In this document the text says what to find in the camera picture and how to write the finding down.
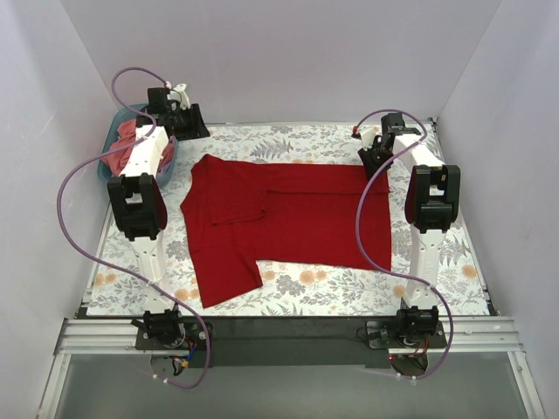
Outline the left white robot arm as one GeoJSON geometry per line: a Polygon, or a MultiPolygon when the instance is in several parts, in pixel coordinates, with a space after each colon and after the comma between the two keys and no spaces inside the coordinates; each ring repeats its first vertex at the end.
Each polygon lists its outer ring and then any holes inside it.
{"type": "Polygon", "coordinates": [[[174,140],[207,137],[199,105],[190,102],[185,84],[148,89],[146,110],[135,120],[135,138],[124,169],[107,184],[117,228],[129,240],[140,274],[147,280],[142,336],[166,349],[189,349],[194,341],[184,326],[178,304],[156,286],[168,285],[163,232],[168,212],[156,177],[163,152],[174,140]]]}

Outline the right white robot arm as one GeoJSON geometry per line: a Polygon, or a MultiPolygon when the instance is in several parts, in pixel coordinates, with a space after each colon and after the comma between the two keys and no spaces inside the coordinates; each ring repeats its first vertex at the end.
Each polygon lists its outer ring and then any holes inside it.
{"type": "Polygon", "coordinates": [[[353,138],[362,143],[358,154],[369,179],[363,196],[400,161],[410,174],[404,215],[411,231],[411,265],[401,306],[386,319],[372,320],[365,338],[372,349],[401,347],[412,355],[429,347],[446,347],[438,306],[445,302],[437,288],[438,265],[445,236],[459,214],[460,169],[443,163],[424,144],[423,123],[406,125],[408,114],[395,109],[380,112],[381,131],[357,123],[353,138]]]}

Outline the dark red t shirt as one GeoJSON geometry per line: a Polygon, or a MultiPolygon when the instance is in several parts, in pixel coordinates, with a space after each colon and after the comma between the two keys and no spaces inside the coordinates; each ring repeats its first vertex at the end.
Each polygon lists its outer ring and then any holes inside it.
{"type": "Polygon", "coordinates": [[[257,262],[391,267],[389,182],[356,165],[251,163],[204,155],[181,204],[202,306],[263,285],[257,262]]]}

